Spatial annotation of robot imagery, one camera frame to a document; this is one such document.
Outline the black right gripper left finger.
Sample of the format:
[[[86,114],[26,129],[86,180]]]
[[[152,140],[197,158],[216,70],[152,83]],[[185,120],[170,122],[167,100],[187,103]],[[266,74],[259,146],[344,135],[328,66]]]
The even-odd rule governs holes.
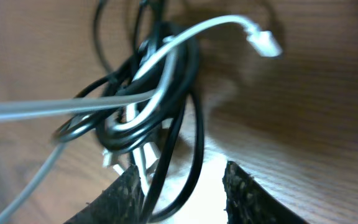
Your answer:
[[[137,166],[130,166],[65,224],[138,223],[143,199],[139,170]]]

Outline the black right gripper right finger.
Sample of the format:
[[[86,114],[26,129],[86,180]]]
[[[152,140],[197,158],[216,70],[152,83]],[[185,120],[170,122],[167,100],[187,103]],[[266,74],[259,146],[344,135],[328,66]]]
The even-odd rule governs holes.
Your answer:
[[[271,196],[250,174],[228,161],[223,177],[228,224],[306,223]]]

